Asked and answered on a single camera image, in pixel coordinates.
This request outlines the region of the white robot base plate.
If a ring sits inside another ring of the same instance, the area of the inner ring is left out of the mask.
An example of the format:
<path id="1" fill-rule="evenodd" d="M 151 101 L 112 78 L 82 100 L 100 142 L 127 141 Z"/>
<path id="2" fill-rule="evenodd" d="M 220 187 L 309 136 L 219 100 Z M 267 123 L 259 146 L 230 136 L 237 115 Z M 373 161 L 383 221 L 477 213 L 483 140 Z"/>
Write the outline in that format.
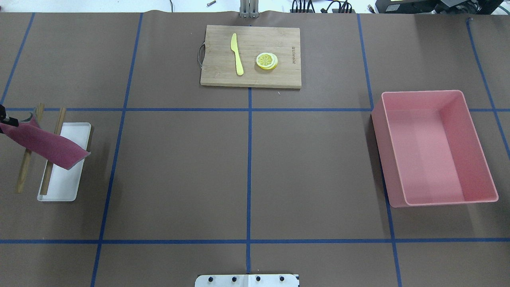
<path id="1" fill-rule="evenodd" d="M 195 287 L 299 287 L 300 280 L 294 274 L 230 274 L 200 275 Z"/>

